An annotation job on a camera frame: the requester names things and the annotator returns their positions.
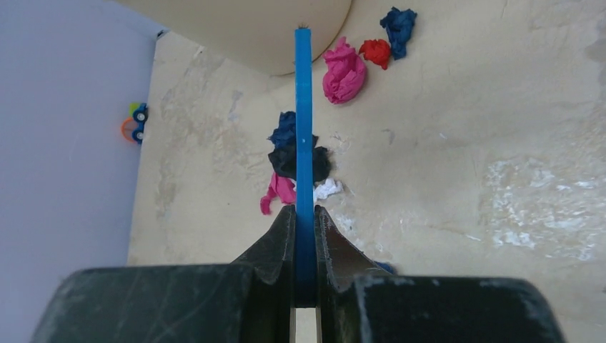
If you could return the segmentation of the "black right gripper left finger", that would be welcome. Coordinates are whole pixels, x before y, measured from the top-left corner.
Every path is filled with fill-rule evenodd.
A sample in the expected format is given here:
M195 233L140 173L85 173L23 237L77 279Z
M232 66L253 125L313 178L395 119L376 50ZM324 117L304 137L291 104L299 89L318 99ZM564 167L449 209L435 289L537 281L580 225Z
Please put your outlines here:
M242 312L242 342L293 342L296 212L282 207L269 230L234 260L252 268Z

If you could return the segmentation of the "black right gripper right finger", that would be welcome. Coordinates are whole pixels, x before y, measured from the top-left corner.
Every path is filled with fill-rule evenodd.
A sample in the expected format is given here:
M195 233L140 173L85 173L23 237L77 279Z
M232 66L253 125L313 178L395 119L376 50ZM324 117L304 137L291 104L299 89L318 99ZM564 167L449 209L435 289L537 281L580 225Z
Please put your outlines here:
M391 275L356 248L338 229L326 208L314 207L317 255L316 324L319 342L371 342L357 275Z

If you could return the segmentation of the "dark blue paper scrap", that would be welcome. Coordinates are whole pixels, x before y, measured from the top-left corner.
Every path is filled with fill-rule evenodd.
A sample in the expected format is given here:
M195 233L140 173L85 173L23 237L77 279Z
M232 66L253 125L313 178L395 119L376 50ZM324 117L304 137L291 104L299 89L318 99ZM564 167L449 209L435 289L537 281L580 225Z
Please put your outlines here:
M393 274L393 275L397 275L397 269L389 263L386 262L378 262L375 261L374 262L377 266L379 266L380 268L382 268L383 270L385 270L386 272Z

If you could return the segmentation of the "blue hand brush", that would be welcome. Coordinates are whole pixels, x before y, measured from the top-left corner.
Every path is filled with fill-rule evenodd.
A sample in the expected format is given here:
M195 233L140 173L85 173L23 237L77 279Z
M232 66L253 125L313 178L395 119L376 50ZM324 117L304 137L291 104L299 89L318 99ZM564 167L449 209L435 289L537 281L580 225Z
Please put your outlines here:
M311 30L294 31L295 105L296 105L296 232L295 232L295 305L316 306L316 248L313 202L312 136L312 45Z

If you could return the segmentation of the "white paper scrap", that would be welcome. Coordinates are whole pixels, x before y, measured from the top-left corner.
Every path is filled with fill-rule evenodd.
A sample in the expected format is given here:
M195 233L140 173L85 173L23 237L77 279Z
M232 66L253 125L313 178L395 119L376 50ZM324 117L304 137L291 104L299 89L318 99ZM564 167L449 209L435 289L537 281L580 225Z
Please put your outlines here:
M338 194L344 191L343 184L333 178L327 178L322 184L317 185L313 191L313 200L318 202L325 200L331 195Z

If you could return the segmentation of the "black paper scrap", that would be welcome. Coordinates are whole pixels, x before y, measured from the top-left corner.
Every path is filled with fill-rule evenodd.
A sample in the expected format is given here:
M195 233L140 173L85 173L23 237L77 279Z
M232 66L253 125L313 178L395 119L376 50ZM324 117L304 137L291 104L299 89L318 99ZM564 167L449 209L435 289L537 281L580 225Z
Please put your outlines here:
M332 163L329 160L328 149L317 146L319 137L312 136L312 167L314 182L327 179ZM297 179L297 145L293 135L273 134L268 140L274 145L274 150L268 154L274 172L280 177Z

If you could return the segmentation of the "pink paper scrap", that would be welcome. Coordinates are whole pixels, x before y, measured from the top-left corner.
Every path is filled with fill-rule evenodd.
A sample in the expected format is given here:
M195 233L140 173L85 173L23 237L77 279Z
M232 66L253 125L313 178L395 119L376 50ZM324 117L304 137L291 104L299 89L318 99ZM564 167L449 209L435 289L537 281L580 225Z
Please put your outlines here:
M324 95L331 104L345 104L358 95L364 85L367 67L346 37L338 38L333 49L323 55L327 72L322 79Z

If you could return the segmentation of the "red paper scrap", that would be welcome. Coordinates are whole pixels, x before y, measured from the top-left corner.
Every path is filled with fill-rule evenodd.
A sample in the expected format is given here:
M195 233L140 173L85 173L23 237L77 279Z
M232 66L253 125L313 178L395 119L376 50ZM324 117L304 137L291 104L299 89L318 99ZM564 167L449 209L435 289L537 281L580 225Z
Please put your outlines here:
M369 39L364 40L358 54L361 54L364 60L387 70L392 52L391 46L384 39Z

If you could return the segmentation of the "small blue paper scrap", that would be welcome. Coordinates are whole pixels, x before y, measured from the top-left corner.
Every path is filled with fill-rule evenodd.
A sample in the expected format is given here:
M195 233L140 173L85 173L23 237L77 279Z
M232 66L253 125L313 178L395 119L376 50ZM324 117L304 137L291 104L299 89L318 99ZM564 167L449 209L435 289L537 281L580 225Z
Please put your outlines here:
M407 55L407 42L412 38L412 32L417 19L417 13L411 9L400 10L392 7L379 25L386 31L394 60L403 59Z

